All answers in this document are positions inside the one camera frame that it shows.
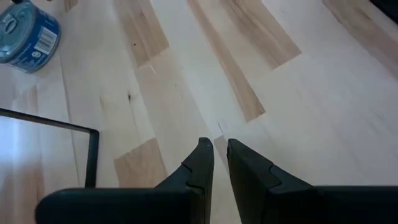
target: can label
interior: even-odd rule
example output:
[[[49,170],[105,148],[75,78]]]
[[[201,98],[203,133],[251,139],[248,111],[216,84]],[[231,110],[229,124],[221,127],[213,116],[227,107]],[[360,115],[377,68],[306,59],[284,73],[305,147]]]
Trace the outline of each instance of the can label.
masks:
[[[43,10],[35,10],[36,18],[30,36],[8,62],[9,65],[28,73],[35,72],[47,63],[60,38],[57,20]]]

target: wooden floor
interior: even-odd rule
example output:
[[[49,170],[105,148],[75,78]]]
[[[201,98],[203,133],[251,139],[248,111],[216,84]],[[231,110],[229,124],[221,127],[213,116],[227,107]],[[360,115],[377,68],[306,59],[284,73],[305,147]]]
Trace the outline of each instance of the wooden floor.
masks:
[[[398,26],[368,0],[46,0],[62,25],[0,106],[100,130],[98,187],[153,187],[215,145],[212,223],[239,223],[237,138],[310,184],[398,184]],[[88,136],[1,118],[0,218],[84,183]]]

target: black stand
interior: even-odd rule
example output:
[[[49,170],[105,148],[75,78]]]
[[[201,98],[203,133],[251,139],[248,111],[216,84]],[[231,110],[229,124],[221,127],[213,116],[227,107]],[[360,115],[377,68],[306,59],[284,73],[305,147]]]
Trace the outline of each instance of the black stand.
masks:
[[[98,141],[100,140],[100,133],[97,130],[2,108],[0,108],[0,116],[30,121],[38,124],[46,124],[58,128],[65,128],[90,134],[85,187],[95,187],[97,175]]]

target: tin can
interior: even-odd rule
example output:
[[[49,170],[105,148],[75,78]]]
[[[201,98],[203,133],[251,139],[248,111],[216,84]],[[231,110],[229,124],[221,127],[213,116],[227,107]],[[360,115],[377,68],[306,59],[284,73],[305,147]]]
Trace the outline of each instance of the tin can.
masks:
[[[57,20],[30,1],[9,6],[0,15],[0,63],[36,72],[54,54],[60,31]]]

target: can lid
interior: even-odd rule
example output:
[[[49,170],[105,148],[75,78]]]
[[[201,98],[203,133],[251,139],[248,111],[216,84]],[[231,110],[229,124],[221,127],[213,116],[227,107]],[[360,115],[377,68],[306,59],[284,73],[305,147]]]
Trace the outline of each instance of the can lid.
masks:
[[[7,63],[24,45],[33,28],[35,6],[13,4],[0,15],[0,63]]]

